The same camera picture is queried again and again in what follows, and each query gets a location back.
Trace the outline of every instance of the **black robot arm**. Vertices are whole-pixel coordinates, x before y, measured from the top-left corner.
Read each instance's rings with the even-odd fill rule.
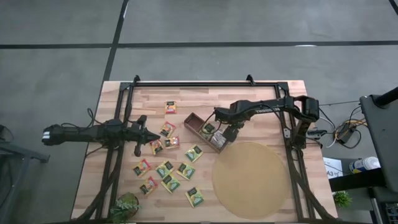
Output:
[[[294,105],[295,101],[302,103],[301,111]],[[255,114],[273,113],[284,111],[298,119],[297,126],[291,130],[291,144],[293,147],[305,148],[305,135],[312,122],[319,119],[319,102],[307,96],[286,96],[275,100],[262,100],[251,102],[239,100],[227,108],[215,108],[215,120],[229,124],[224,132],[224,137],[233,142],[238,135],[238,129],[244,126],[245,121],[250,121]]]
[[[134,154],[140,156],[141,144],[160,139],[159,135],[147,130],[146,119],[147,117],[142,115],[137,121],[132,122],[130,128],[126,128],[119,119],[111,119],[89,128],[55,124],[43,130],[42,142],[46,146],[63,142],[99,142],[104,146],[117,146],[121,141],[134,141],[137,142]]]

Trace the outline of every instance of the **black cable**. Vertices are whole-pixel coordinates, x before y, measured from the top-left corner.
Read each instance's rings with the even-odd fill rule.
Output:
[[[353,120],[353,121],[359,121],[358,119],[347,119],[347,120],[345,120],[345,121],[343,121],[341,124],[339,124],[338,126],[337,126],[337,128],[333,131],[333,140],[335,140],[335,134],[336,133],[339,133],[341,130],[339,130],[340,128],[342,128],[342,127],[344,127],[344,125],[347,123],[347,121],[351,121],[351,120]]]
[[[0,208],[4,205],[4,203],[6,203],[6,200],[7,200],[8,196],[9,196],[9,194],[10,194],[10,192],[11,192],[12,186],[14,185],[14,184],[13,184],[14,181],[12,180],[11,164],[10,164],[10,162],[9,162],[8,159],[6,159],[6,162],[8,163],[8,175],[9,175],[9,178],[10,178],[10,189],[8,190],[8,192],[7,192],[6,197],[4,198],[4,200],[1,202]]]
[[[98,150],[100,150],[100,149],[102,149],[102,148],[104,148],[104,147],[105,147],[105,146],[101,146],[101,147],[99,147],[99,148],[97,148],[97,149],[92,150],[91,152],[89,152],[89,153],[86,154],[85,158],[87,158],[87,156],[90,155],[91,153],[96,152],[96,151],[98,151]]]
[[[134,122],[136,122],[136,121],[131,121],[131,120],[127,119],[127,122],[134,123]]]
[[[330,123],[333,125],[333,129],[336,128],[336,125],[334,124],[334,122],[331,121],[331,119],[328,117],[328,115],[326,115],[325,112],[323,112],[323,110],[321,108],[319,108],[319,110],[323,113],[323,115],[325,115],[325,118],[330,121]]]
[[[328,167],[330,167],[330,168],[333,168],[333,169],[335,169],[335,170],[337,170],[337,171],[340,171],[340,172],[342,172],[343,174],[350,175],[350,173],[344,172],[344,171],[342,171],[342,170],[339,170],[339,169],[337,169],[336,167],[332,167],[331,165],[328,165],[328,164],[326,164],[326,163],[324,163],[324,165],[325,165],[325,166],[328,166]]]
[[[214,133],[216,133],[218,130],[220,130],[220,127],[221,127],[222,122],[220,122],[219,125],[218,125],[218,128],[217,128],[215,131],[211,132],[211,133],[206,133],[206,132],[203,131],[203,128],[205,127],[206,122],[207,122],[214,114],[215,114],[215,113],[213,112],[213,113],[206,119],[206,121],[205,121],[205,122],[203,123],[203,125],[200,127],[200,131],[202,131],[202,132],[205,133],[205,134],[214,134]]]
[[[362,139],[362,134],[361,134],[361,132],[358,131],[357,129],[355,129],[355,131],[358,132],[358,134],[359,134],[358,142],[357,142],[354,146],[346,146],[345,144],[341,144],[342,146],[346,147],[347,149],[353,149],[353,148],[355,148],[355,147],[361,142],[361,139]]]
[[[331,105],[338,105],[338,104],[345,104],[345,103],[356,103],[356,102],[359,102],[359,100],[345,101],[345,102],[338,102],[338,103],[327,103],[327,104],[322,104],[319,106],[331,106]]]
[[[121,124],[104,124],[102,122],[99,122],[98,120],[96,120],[94,118],[94,113],[93,113],[93,110],[91,110],[91,108],[87,108],[87,113],[88,113],[88,116],[91,118],[91,121],[86,127],[81,128],[81,127],[79,127],[79,126],[77,126],[75,124],[71,124],[71,123],[62,123],[61,127],[64,127],[65,125],[70,125],[70,126],[73,126],[73,127],[77,128],[78,132],[80,132],[80,131],[87,130],[92,124],[94,124],[94,121],[97,122],[98,124],[102,124],[102,125],[105,125],[105,126],[120,126],[120,125],[124,125],[124,123],[121,123]]]
[[[356,115],[356,114],[359,113],[359,112],[362,112],[362,110],[359,110],[359,111],[353,113],[353,116]]]
[[[348,127],[351,125],[351,118],[353,117],[353,113],[354,111],[356,111],[356,109],[360,108],[361,106],[358,106],[357,108],[353,109],[353,112],[351,112],[351,115],[349,116],[349,121],[348,121]]]

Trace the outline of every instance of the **green tea packet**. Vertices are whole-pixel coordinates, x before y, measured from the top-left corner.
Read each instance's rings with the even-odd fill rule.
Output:
[[[169,162],[169,161],[164,161],[156,167],[156,172],[160,175],[160,177],[163,179],[165,176],[169,175],[171,172],[173,172],[174,166]]]
[[[204,137],[205,139],[207,139],[207,141],[210,141],[211,137],[213,136],[213,134],[211,134],[216,128],[210,124],[207,123],[200,131],[200,135],[202,137]]]
[[[192,188],[188,192],[185,193],[188,198],[189,203],[191,204],[192,208],[195,208],[200,203],[204,202],[203,196],[199,189],[196,187]]]
[[[169,174],[162,180],[162,185],[172,194],[180,186],[180,182],[172,174]]]
[[[203,154],[202,150],[197,145],[193,145],[185,155],[191,162],[195,162]]]
[[[195,168],[183,162],[178,168],[177,173],[183,178],[190,180],[192,175],[195,173]]]

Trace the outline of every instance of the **wire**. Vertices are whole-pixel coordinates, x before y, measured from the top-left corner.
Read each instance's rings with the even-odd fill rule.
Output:
[[[351,119],[351,120],[347,120],[347,121],[344,121],[343,123],[341,123],[336,129],[335,129],[335,132],[334,132],[334,135],[335,135],[335,138],[337,138],[337,132],[340,132],[340,131],[338,131],[344,124],[346,124],[346,123],[350,123],[351,121],[355,121],[353,124],[354,124],[354,127],[357,127],[357,126],[359,126],[359,125],[355,125],[356,123],[360,123],[360,125],[365,125],[366,127],[368,126],[367,124],[366,124],[366,122],[362,122],[361,123],[361,121],[362,120],[358,120],[358,119]],[[344,137],[347,133],[348,133],[348,131],[349,131],[349,129],[351,129],[352,127],[348,127],[348,129],[343,133],[343,135],[341,136],[341,137]]]
[[[336,143],[336,138],[333,138],[333,142],[329,146],[326,146],[326,148],[332,147],[335,143]]]
[[[362,112],[362,110],[359,110],[359,111],[353,113],[353,116],[356,115],[356,114],[359,113],[359,112]]]
[[[336,125],[331,121],[331,119],[328,117],[328,115],[326,115],[326,113],[321,109],[321,108],[319,108],[319,110],[323,113],[323,115],[325,115],[325,118],[328,120],[328,122],[333,126],[333,129],[335,129],[336,128]]]
[[[322,120],[324,120],[324,121],[326,121],[327,123],[329,123],[329,124],[333,127],[333,129],[336,128],[335,124],[333,124],[332,122],[330,122],[328,119],[323,118],[323,117],[321,117],[321,116],[320,116],[319,118],[322,119]]]
[[[10,194],[10,192],[11,192],[12,186],[14,185],[14,184],[13,184],[14,181],[12,180],[11,164],[10,164],[10,161],[9,161],[8,159],[6,159],[6,162],[8,163],[8,176],[9,176],[9,178],[10,178],[10,188],[9,188],[7,194],[6,194],[6,197],[5,197],[4,200],[1,202],[0,208],[4,205],[4,203],[6,203],[6,200],[7,200],[8,196],[9,196],[9,194]]]
[[[214,134],[214,133],[216,133],[218,130],[220,130],[220,127],[221,127],[222,122],[220,122],[220,124],[218,125],[218,128],[217,128],[215,131],[211,132],[211,133],[206,133],[206,132],[203,131],[203,128],[205,127],[205,124],[207,123],[207,121],[208,121],[214,114],[215,114],[215,113],[213,112],[213,113],[206,119],[206,121],[203,123],[203,125],[200,127],[200,130],[201,130],[203,133],[205,133],[205,134]]]
[[[354,113],[354,111],[356,111],[356,109],[358,109],[358,108],[360,108],[361,106],[359,106],[359,107],[357,107],[357,108],[355,108],[355,109],[353,109],[353,112],[351,112],[351,115],[349,116],[349,122],[348,122],[348,126],[350,126],[350,124],[351,124],[351,118],[353,117],[353,113]]]
[[[358,142],[357,142],[354,146],[346,146],[345,144],[341,144],[342,146],[346,147],[347,149],[353,149],[353,148],[355,148],[355,147],[361,142],[361,139],[362,139],[362,134],[361,134],[361,132],[358,131],[357,129],[355,129],[355,131],[358,132],[358,134],[359,134]]]
[[[96,151],[98,151],[98,150],[100,150],[100,149],[102,149],[102,148],[104,148],[104,147],[105,147],[105,146],[101,146],[101,147],[99,147],[99,148],[97,148],[97,149],[92,150],[91,152],[89,152],[89,153],[86,154],[85,158],[87,158],[87,156],[90,155],[91,153],[96,152]]]
[[[96,120],[94,118],[94,113],[93,113],[93,110],[91,110],[91,108],[87,108],[87,113],[88,113],[88,116],[91,118],[91,121],[86,127],[81,128],[81,127],[79,127],[79,126],[77,126],[75,124],[71,124],[71,123],[62,123],[61,127],[64,127],[65,125],[73,126],[73,127],[77,128],[78,133],[79,133],[81,131],[87,130],[92,124],[94,124],[94,121],[97,122],[98,124],[102,124],[102,125],[105,125],[105,126],[120,126],[120,125],[124,125],[126,123],[126,122],[124,122],[124,123],[121,123],[121,124],[104,124],[104,123],[99,122],[98,120]]]
[[[345,102],[338,102],[338,103],[327,103],[327,104],[322,104],[319,106],[331,106],[331,105],[338,105],[338,104],[345,104],[345,103],[356,103],[356,102],[359,102],[359,100],[345,101]]]
[[[325,166],[328,166],[328,167],[330,167],[330,168],[333,168],[333,169],[335,169],[335,170],[337,170],[337,171],[340,171],[340,172],[342,172],[343,174],[350,174],[350,173],[348,173],[348,172],[344,172],[344,171],[342,171],[342,170],[339,170],[339,169],[337,169],[336,167],[332,167],[331,165],[328,165],[328,164],[326,164],[326,163],[324,163],[324,165],[325,165]]]
[[[367,122],[362,122],[361,124],[357,125],[357,127],[361,126],[361,125],[365,125],[365,127],[368,127]]]

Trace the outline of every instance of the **metal bracket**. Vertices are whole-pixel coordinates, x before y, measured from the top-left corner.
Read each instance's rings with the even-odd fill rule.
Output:
[[[131,85],[131,82],[122,82],[119,86],[119,91],[124,91]]]
[[[249,81],[251,86],[255,86],[256,85],[256,82],[253,80],[253,77],[251,75],[248,75],[246,77],[246,81]]]
[[[287,82],[277,82],[279,88],[283,89],[286,92],[289,92],[289,85]]]
[[[285,138],[290,138],[290,130],[287,128],[284,128],[284,136]]]

